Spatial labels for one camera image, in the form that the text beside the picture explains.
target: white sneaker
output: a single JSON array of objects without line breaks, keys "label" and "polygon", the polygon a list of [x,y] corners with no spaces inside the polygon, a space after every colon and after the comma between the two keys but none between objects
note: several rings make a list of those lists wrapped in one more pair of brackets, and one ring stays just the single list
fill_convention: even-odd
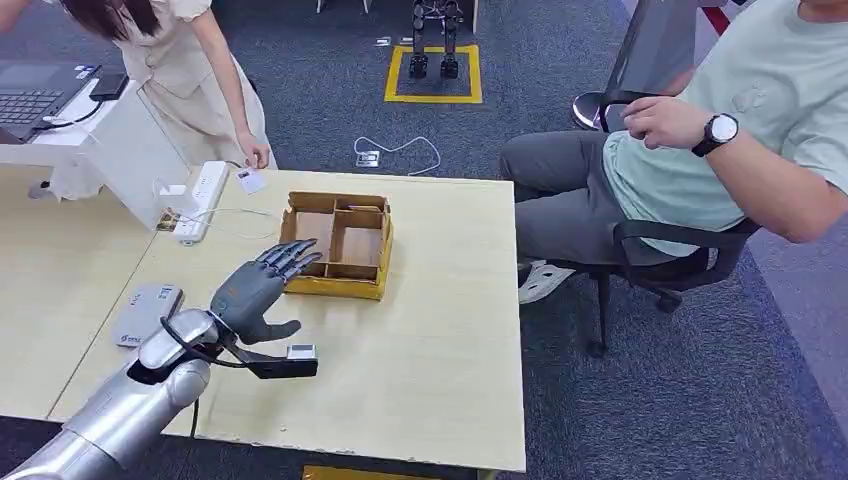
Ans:
[{"label": "white sneaker", "polygon": [[518,304],[533,303],[551,294],[574,270],[549,265],[544,260],[531,264],[527,280],[518,287]]}]

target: gray robotic hand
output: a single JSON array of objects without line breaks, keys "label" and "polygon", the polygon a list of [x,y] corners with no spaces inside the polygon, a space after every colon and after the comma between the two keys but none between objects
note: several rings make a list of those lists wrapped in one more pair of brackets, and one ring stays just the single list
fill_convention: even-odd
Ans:
[{"label": "gray robotic hand", "polygon": [[320,253],[301,257],[315,243],[312,239],[276,245],[245,263],[215,292],[210,311],[247,345],[290,337],[300,329],[300,322],[268,325],[263,314],[292,278],[321,258]]}]

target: laptop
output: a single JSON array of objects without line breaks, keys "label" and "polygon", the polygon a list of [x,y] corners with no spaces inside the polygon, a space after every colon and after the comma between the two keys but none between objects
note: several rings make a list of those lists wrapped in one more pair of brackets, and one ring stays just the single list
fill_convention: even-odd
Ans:
[{"label": "laptop", "polygon": [[0,60],[0,143],[26,143],[87,84],[100,65]]}]

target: chair wheel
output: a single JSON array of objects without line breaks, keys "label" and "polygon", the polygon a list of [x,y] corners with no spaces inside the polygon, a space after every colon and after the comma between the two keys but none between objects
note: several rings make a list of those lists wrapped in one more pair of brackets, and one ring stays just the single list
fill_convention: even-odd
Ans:
[{"label": "chair wheel", "polygon": [[592,340],[586,344],[586,353],[592,358],[604,358],[607,353],[607,346],[601,342]]},{"label": "chair wheel", "polygon": [[657,308],[664,313],[674,313],[677,310],[677,307],[683,303],[683,300],[674,297],[660,297],[657,300]]}]

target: wire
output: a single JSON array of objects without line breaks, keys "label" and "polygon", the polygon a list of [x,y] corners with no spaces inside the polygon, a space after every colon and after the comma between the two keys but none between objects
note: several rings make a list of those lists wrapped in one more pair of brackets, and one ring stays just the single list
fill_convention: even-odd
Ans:
[{"label": "wire", "polygon": [[83,126],[80,125],[79,122],[77,122],[76,120],[67,120],[67,119],[64,119],[62,117],[49,117],[49,118],[51,118],[52,120],[59,120],[59,121],[62,121],[62,122],[66,122],[67,126],[69,126],[69,127],[78,128],[82,133],[85,134],[86,137],[94,140],[98,145],[103,147],[103,142],[101,142],[97,137],[95,137],[93,133],[91,133],[88,130],[86,130],[85,128],[83,128]]},{"label": "wire", "polygon": [[365,153],[365,152],[360,152],[359,149],[356,148],[356,146],[362,140],[365,140],[366,142],[370,143],[371,145],[374,145],[375,147],[379,148],[380,150],[383,150],[386,153],[394,153],[394,152],[397,152],[399,150],[403,150],[404,148],[412,145],[413,143],[417,142],[418,140],[421,140],[422,142],[425,142],[427,145],[430,145],[430,147],[433,149],[433,152],[436,153],[436,163],[433,164],[433,165],[430,165],[429,167],[427,167],[423,170],[418,170],[418,171],[415,171],[415,172],[407,173],[407,175],[410,176],[410,177],[415,176],[415,175],[421,175],[422,173],[427,173],[431,170],[435,170],[435,169],[439,168],[442,165],[442,156],[441,156],[441,154],[439,154],[439,149],[436,148],[435,145],[433,145],[433,142],[431,142],[430,140],[427,140],[424,137],[415,137],[412,140],[404,143],[403,145],[401,145],[397,148],[386,148],[386,147],[380,145],[379,143],[375,142],[374,140],[371,140],[368,137],[359,137],[359,138],[357,138],[356,140],[353,141],[353,151],[357,155],[362,155],[363,153]]},{"label": "wire", "polygon": [[171,326],[171,321],[169,319],[167,319],[166,317],[160,317],[159,323],[162,324],[162,328],[164,328],[165,331],[168,332],[168,335],[170,335],[171,338],[173,338],[175,342],[179,343],[180,346],[183,347],[183,350],[185,350],[186,353],[190,357],[197,358],[197,359],[203,360],[204,362],[211,363],[213,365],[218,365],[218,366],[221,366],[221,367],[247,368],[247,365],[244,364],[244,363],[227,362],[225,360],[218,360],[217,358],[212,358],[212,357],[210,357],[209,355],[206,355],[203,352],[195,350],[194,347],[192,347],[185,340],[183,340],[183,337],[181,337],[180,334],[178,334],[176,331],[174,331],[174,327]]},{"label": "wire", "polygon": [[212,213],[212,212],[253,213],[253,214],[256,214],[256,215],[261,215],[263,217],[272,217],[272,218],[280,220],[281,222],[283,221],[282,217],[280,217],[279,215],[275,215],[275,214],[270,213],[270,212],[263,212],[261,210],[253,210],[253,209],[250,209],[250,208],[211,208],[209,210],[203,210],[202,212],[196,214],[196,216],[194,216],[194,217],[192,217],[190,215],[180,214],[179,218],[180,219],[186,219],[186,220],[189,220],[189,221],[192,221],[192,222],[197,222],[197,223],[200,223],[202,225],[207,225],[209,228],[214,228],[215,230],[218,230],[218,231],[221,231],[221,232],[224,232],[224,233],[229,233],[230,235],[235,235],[236,237],[242,238],[244,240],[265,240],[266,238],[277,235],[277,233],[278,233],[277,228],[275,227],[274,230],[271,231],[270,233],[268,233],[267,235],[258,235],[258,236],[244,235],[244,234],[239,233],[239,232],[234,232],[232,230],[227,230],[225,228],[221,228],[217,225],[213,225],[212,223],[207,222],[206,220],[201,220],[201,219],[198,218],[198,217],[202,217],[202,216],[206,215],[207,213]]},{"label": "wire", "polygon": [[[94,106],[94,110],[86,113],[85,115],[81,116],[80,118],[78,118],[76,120],[64,120],[65,123],[54,123],[53,125],[45,125],[43,127],[35,127],[33,130],[36,130],[36,131],[39,131],[39,132],[44,132],[44,131],[47,131],[47,130],[55,130],[57,128],[70,127],[71,125],[75,125],[77,123],[84,122],[84,121],[88,120],[89,118],[93,117],[94,114],[97,113],[97,111],[100,110],[100,107],[102,107],[102,106],[103,106],[103,102],[97,102],[97,105]],[[62,120],[59,117],[45,117],[45,118]]]},{"label": "wire", "polygon": [[197,433],[197,416],[200,412],[200,399],[194,401],[194,413],[191,414],[191,433],[189,436],[194,440],[194,434]]}]

